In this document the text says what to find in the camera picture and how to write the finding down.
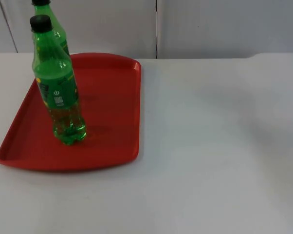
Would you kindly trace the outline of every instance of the green label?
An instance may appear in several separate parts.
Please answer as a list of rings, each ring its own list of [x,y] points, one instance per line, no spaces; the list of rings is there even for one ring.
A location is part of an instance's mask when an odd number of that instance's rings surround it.
[[[67,53],[67,55],[70,56],[67,40],[60,43],[60,45],[61,45],[62,49],[65,51],[65,53]]]
[[[58,79],[43,79],[36,81],[45,105],[50,109],[65,109],[78,100],[73,71]]]

